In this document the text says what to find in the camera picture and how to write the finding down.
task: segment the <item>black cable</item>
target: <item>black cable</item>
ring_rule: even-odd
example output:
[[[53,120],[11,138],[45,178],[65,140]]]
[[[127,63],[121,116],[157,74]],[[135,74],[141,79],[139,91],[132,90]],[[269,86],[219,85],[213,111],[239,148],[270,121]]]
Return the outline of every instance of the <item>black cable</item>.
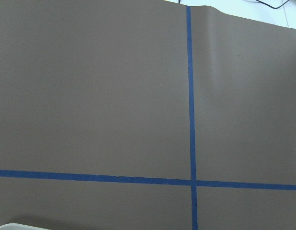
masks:
[[[267,3],[265,3],[265,2],[263,2],[263,1],[260,1],[260,0],[256,0],[256,1],[258,1],[259,3],[262,3],[262,4],[264,4],[264,5],[266,5],[266,6],[269,6],[270,8],[273,8],[273,9],[279,9],[280,7],[282,7],[284,4],[286,4],[288,1],[290,1],[290,0],[287,0],[285,3],[283,3],[281,6],[278,6],[278,7],[273,7],[273,6],[271,6],[271,5],[268,5]]]

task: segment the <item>horizontal blue line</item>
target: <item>horizontal blue line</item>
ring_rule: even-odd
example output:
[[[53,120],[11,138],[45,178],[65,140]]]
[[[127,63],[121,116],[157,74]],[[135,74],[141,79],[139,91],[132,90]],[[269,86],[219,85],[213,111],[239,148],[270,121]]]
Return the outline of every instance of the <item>horizontal blue line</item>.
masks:
[[[31,172],[0,170],[0,177],[14,178],[33,178],[49,180],[68,180],[68,181],[96,181],[96,182],[115,182],[115,183],[132,183],[132,184],[168,184],[192,186],[192,180],[150,178],[150,177],[132,177],[132,176],[107,176],[93,174],[74,174],[59,172]],[[270,189],[270,190],[294,190],[296,185],[292,184],[260,184],[245,182],[225,182],[225,181],[196,181],[198,187],[220,187],[220,188],[248,188],[248,189]]]

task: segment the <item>cord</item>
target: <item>cord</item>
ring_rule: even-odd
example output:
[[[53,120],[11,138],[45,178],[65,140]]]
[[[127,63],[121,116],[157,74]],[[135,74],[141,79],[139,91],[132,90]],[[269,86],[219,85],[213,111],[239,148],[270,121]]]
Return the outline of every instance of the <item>cord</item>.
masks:
[[[273,7],[273,6],[271,6],[271,5],[268,5],[267,3],[265,3],[265,2],[263,2],[263,1],[260,1],[260,0],[256,0],[256,1],[258,1],[259,3],[262,3],[262,4],[264,4],[264,5],[266,5],[266,6],[269,6],[270,8],[273,8],[273,9],[279,9],[280,7],[282,7],[284,4],[286,4],[288,1],[290,1],[290,0],[287,0],[285,3],[283,3],[281,6],[278,6],[278,7]]]

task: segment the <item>blue line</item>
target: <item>blue line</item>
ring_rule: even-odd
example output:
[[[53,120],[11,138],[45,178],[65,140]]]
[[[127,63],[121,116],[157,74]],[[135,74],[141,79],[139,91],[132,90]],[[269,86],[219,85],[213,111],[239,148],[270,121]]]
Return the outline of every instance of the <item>blue line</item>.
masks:
[[[197,187],[196,187],[196,144],[195,144],[195,114],[194,114],[194,78],[193,78],[193,49],[192,49],[192,19],[191,7],[186,7],[187,27],[187,57],[188,57],[188,89],[190,108],[190,154],[191,154],[191,180],[192,180],[192,227],[198,230],[197,216]]]
[[[15,170],[0,170],[1,177],[15,178],[35,178],[50,180],[68,180],[68,181],[96,181],[96,182],[116,182],[133,184],[169,184],[169,185],[191,185],[190,180],[132,177],[132,176],[108,176],[91,174],[73,174],[56,172],[29,172]]]
[[[296,185],[292,185],[292,184],[261,184],[261,183],[225,182],[225,181],[197,181],[197,186],[296,191]]]

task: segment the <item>vertical blue line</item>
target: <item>vertical blue line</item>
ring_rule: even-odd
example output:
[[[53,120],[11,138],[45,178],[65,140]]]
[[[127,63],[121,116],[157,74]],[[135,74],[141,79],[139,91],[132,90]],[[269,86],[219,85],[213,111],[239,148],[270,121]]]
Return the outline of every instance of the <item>vertical blue line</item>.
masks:
[[[193,80],[193,50],[192,50],[192,19],[191,7],[186,6],[187,56],[188,56],[188,87],[190,108],[190,154],[191,154],[191,193],[192,193],[192,226],[198,230],[197,187],[196,187],[196,145],[195,145],[195,114],[194,114],[194,80]]]

